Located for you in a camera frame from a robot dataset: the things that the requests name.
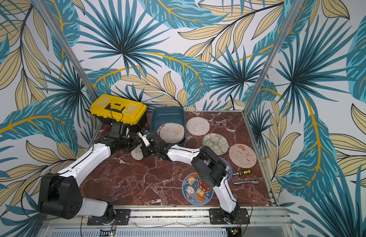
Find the cartoon bear coaster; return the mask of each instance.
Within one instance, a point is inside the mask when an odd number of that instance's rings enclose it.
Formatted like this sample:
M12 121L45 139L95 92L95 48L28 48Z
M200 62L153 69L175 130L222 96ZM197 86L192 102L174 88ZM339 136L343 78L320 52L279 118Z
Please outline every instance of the cartoon bear coaster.
M197 173L191 173L183 180L182 192L190 204L202 206L213 198L214 190L204 183Z
M256 164L256 154L245 144L235 144L229 149L232 162L241 168L251 168Z

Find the screwdriver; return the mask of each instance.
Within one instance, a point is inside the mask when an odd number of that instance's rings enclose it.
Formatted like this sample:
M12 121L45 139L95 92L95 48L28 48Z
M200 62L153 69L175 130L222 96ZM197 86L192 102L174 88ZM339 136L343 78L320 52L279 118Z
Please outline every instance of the screwdriver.
M243 175L243 174L249 174L251 173L249 169L247 170L243 170L243 171L237 171L237 172L234 172L233 175Z

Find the blue cartoon coaster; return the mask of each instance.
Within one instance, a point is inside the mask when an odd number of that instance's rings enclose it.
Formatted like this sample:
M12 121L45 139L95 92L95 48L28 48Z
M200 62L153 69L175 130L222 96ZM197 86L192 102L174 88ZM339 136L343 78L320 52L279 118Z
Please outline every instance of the blue cartoon coaster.
M222 161L225 163L225 166L226 166L226 168L225 168L225 170L230 174L230 177L228 176L228 183L230 182L230 180L231 180L231 178L233 177L233 168L232 168L232 166L231 166L231 164L226 160L226 159L224 159L224 158L221 158L220 157L220 159L222 159ZM209 164L209 160L207 160L207 161L205 161L204 163L206 164L206 165L208 165Z
M182 192L190 204L202 206L213 198L214 190L206 185L197 173L191 173L183 180Z

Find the black mounting plate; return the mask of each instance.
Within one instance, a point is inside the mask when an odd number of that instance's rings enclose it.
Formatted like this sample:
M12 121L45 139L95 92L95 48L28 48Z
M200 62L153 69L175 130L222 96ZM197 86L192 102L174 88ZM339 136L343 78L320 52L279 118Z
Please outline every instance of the black mounting plate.
M130 209L114 209L116 215L119 216L116 225L127 226L130 217ZM102 224L102 219L98 216L92 216L88 219L88 226L100 226Z
M211 221L211 225L227 225L229 223L225 222L223 220L223 215L225 211L221 208L211 208L209 209L209 219ZM246 208L240 208L238 211L238 220L242 221L243 225L250 224L250 218L247 213Z

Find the red cartoon character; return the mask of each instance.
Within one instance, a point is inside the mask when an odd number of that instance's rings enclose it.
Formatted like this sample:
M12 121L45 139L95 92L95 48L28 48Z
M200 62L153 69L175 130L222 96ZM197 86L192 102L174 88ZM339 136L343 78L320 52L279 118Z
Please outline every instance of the red cartoon character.
M199 181L198 187L203 190L205 193L208 193L211 190L211 187L209 187L206 183L204 183L202 180Z

